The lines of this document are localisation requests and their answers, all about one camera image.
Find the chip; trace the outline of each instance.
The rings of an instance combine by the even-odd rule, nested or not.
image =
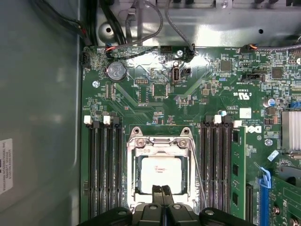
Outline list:
[[[238,143],[238,131],[233,131],[233,141]]]
[[[203,95],[208,96],[209,95],[209,89],[203,89]]]
[[[238,165],[233,164],[232,166],[232,172],[235,176],[238,176]]]
[[[235,205],[238,204],[238,195],[234,192],[232,194],[232,201],[234,202]]]
[[[231,61],[226,61],[226,60],[221,61],[221,71],[222,72],[231,71]]]
[[[272,78],[273,79],[281,79],[283,75],[282,67],[274,67],[272,68]]]

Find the integrated circuit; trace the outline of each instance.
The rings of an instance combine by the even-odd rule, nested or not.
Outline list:
[[[221,71],[222,72],[229,72],[229,71],[231,71],[231,61],[229,61],[229,60],[222,60],[221,61]]]
[[[273,79],[281,79],[283,75],[282,67],[273,67],[272,68],[272,78]]]

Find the small white sticker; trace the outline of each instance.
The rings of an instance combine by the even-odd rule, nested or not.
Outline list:
[[[273,151],[272,154],[268,156],[268,160],[273,161],[277,155],[279,155],[279,152],[277,150]]]
[[[252,109],[251,108],[240,108],[239,109],[239,118],[251,119],[252,118]]]
[[[13,187],[13,139],[0,140],[0,194]]]

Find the pcie slot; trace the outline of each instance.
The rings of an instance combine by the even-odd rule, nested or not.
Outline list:
[[[246,184],[246,221],[253,223],[253,186]]]
[[[115,172],[116,172],[116,206],[122,206],[121,195],[122,195],[122,128],[118,126],[116,128],[116,148],[115,148]]]
[[[223,209],[226,213],[230,212],[230,158],[231,158],[231,130],[228,124],[224,124],[222,135],[222,180],[223,180]]]
[[[113,128],[107,129],[107,168],[106,168],[106,180],[107,180],[107,210],[113,208],[113,156],[114,156],[114,148],[113,148]]]
[[[214,200],[214,207],[217,209],[222,208],[222,199],[223,199],[223,193],[222,193],[222,126],[218,125],[217,128],[215,128],[215,136],[214,136],[214,167],[215,167],[215,173],[214,173],[214,192],[215,192],[215,200]]]
[[[90,188],[89,192],[89,204],[88,204],[88,215],[89,218],[93,218],[97,215],[98,207],[98,190],[97,190],[97,150],[99,142],[97,142],[97,129],[89,129],[89,181],[88,185]]]

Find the processor chip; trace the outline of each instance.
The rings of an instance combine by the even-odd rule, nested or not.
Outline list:
[[[272,78],[273,79],[281,79],[283,74],[282,67],[274,67],[272,68]]]
[[[182,192],[181,160],[174,157],[142,159],[141,192],[151,194],[153,185],[168,185],[173,194]]]
[[[221,71],[222,72],[231,71],[231,61],[229,61],[229,60],[221,61]]]

